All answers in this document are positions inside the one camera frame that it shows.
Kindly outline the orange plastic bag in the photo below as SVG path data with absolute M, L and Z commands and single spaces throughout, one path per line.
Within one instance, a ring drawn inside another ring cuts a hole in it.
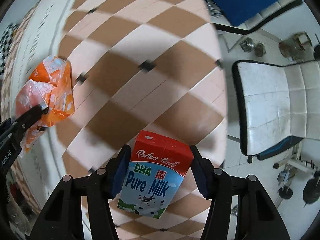
M 40 105 L 46 113 L 24 134 L 20 143 L 23 154 L 31 150 L 47 128 L 75 112 L 70 62 L 48 56 L 32 71 L 16 96 L 15 116 L 21 116 L 36 105 Z

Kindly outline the white padded chair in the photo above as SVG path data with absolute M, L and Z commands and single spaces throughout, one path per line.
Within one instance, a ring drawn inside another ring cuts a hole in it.
M 319 140 L 319 61 L 233 63 L 240 150 L 264 160 L 303 139 Z

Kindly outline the blue cushioned chair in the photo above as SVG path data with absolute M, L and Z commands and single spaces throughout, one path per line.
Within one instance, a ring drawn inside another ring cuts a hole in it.
M 303 4 L 302 0 L 204 0 L 217 30 L 247 35 L 281 14 Z

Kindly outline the checkered black white cloth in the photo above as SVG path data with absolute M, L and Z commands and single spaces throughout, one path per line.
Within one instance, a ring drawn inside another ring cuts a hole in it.
M 13 41 L 13 38 L 15 36 L 15 33 L 18 29 L 18 24 L 14 24 L 11 23 L 7 26 L 7 28 L 5 29 L 5 31 L 3 32 L 3 35 L 1 37 L 1 57 L 0 57 L 0 61 L 1 61 L 1 79 L 2 76 L 4 75 L 4 68 L 5 68 L 5 64 L 7 62 L 7 58 L 8 58 L 8 54 L 9 54 L 9 50 Z

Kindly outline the dumbbell on floor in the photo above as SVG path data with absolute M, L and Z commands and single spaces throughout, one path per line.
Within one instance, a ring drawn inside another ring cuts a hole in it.
M 240 47 L 246 53 L 254 52 L 256 57 L 263 57 L 266 54 L 266 49 L 263 43 L 254 43 L 250 37 L 245 38 L 240 42 Z

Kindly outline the checkered tablecloth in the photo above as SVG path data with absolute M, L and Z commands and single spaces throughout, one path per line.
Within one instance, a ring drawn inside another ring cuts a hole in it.
M 74 113 L 50 127 L 12 167 L 35 213 L 62 176 L 88 176 L 141 130 L 225 160 L 227 93 L 204 0 L 39 0 L 25 15 L 5 67 L 1 116 L 49 55 L 71 63 Z

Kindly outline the milk carton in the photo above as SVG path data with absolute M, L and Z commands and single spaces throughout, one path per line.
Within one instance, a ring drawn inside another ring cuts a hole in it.
M 166 210 L 185 175 L 193 154 L 178 140 L 140 131 L 118 200 L 118 208 L 159 219 Z

